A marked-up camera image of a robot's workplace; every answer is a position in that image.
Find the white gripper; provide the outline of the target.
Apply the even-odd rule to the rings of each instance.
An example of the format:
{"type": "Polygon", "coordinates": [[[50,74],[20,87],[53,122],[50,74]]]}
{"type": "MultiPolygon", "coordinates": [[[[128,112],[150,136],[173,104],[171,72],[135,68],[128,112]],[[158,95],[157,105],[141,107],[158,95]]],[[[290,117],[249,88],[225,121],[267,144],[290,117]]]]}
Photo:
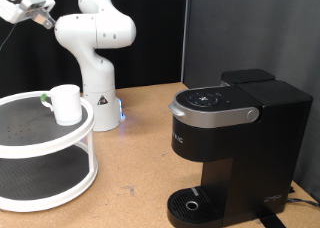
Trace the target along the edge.
{"type": "Polygon", "coordinates": [[[0,0],[0,17],[12,24],[31,19],[52,29],[56,23],[50,15],[54,5],[54,0],[0,0]]]}

